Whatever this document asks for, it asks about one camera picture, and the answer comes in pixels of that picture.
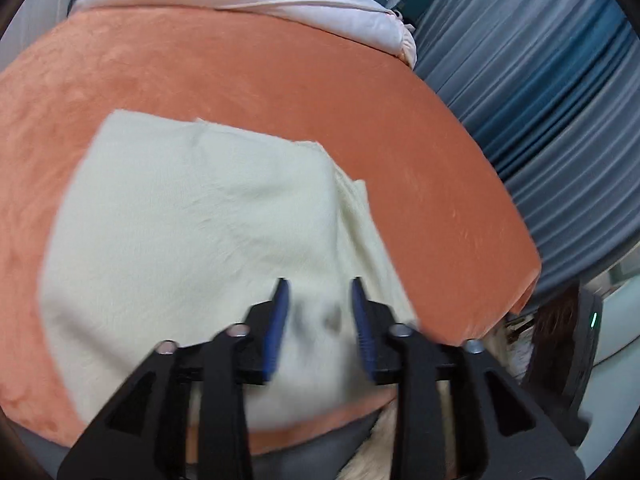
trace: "black device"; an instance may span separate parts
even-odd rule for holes
[[[562,434],[478,340],[463,348],[431,342],[396,323],[388,306],[352,283],[360,354],[376,384],[398,385],[391,480],[445,478],[436,382],[450,382],[458,473],[466,480],[583,480]],[[253,478],[243,384],[276,371],[289,306],[280,280],[270,301],[211,341],[179,348],[161,342],[89,424],[60,467],[59,480],[179,480],[186,474],[187,412],[202,382],[199,480]]]
[[[522,386],[572,446],[589,423],[578,416],[598,347],[602,298],[572,285],[535,314],[534,350]]]

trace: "towel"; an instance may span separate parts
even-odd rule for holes
[[[350,281],[414,312],[352,181],[314,142],[116,111],[79,164],[39,286],[46,337],[91,420],[153,348],[209,340],[290,281],[280,363],[246,396],[252,430],[287,426],[372,392]]]

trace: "orange fabric surface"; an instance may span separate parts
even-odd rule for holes
[[[458,344],[518,310],[540,260],[480,149],[399,59],[269,16],[79,13],[0,75],[0,404],[71,444],[78,419],[46,348],[37,279],[65,187],[115,108],[319,141],[364,179],[423,329]]]

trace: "blue curtain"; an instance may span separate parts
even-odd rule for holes
[[[604,85],[633,40],[615,0],[436,0],[418,26],[415,73],[505,180]]]
[[[435,0],[415,37],[529,227],[537,297],[640,232],[640,40],[615,0]]]
[[[640,230],[640,40],[587,106],[506,182],[543,261],[538,292]]]

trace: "metal screw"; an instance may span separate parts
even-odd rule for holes
[[[484,352],[484,344],[479,339],[467,339],[462,347],[470,354],[481,354]]]
[[[178,343],[175,341],[161,341],[156,345],[156,353],[162,355],[171,355],[178,349]]]
[[[226,334],[231,337],[245,337],[249,333],[249,327],[247,325],[243,325],[242,323],[237,323],[235,325],[231,325],[226,329]]]
[[[402,323],[396,323],[395,325],[391,325],[389,327],[389,333],[393,337],[408,337],[413,332],[414,331],[411,328],[409,328],[407,325]]]

